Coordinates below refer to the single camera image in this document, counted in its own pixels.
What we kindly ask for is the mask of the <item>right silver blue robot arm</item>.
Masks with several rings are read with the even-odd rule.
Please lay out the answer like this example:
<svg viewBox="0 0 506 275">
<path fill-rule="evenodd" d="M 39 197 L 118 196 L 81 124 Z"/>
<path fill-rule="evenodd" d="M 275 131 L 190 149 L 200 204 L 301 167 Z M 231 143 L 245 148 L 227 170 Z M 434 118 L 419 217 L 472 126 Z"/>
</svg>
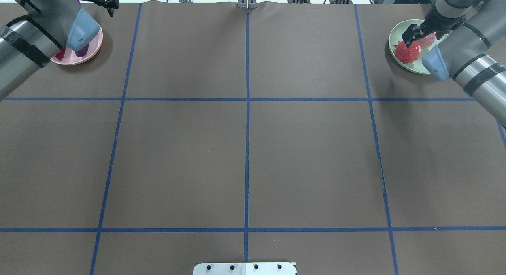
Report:
<svg viewBox="0 0 506 275">
<path fill-rule="evenodd" d="M 505 66 L 486 54 L 505 38 L 506 0 L 430 0 L 421 25 L 402 34 L 406 47 L 434 33 L 448 34 L 422 59 L 423 66 L 441 81 L 453 79 L 500 125 L 506 123 Z"/>
</svg>

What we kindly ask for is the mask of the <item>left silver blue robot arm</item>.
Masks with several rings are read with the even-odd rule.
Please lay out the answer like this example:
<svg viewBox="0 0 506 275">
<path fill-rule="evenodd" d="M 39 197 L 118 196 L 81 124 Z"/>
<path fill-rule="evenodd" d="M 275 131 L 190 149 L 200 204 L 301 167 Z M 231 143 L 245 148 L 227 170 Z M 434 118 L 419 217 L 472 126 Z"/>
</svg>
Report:
<svg viewBox="0 0 506 275">
<path fill-rule="evenodd" d="M 27 14 L 1 28 L 1 99 L 47 66 L 60 50 L 81 50 L 100 30 L 76 0 L 15 1 Z"/>
</svg>

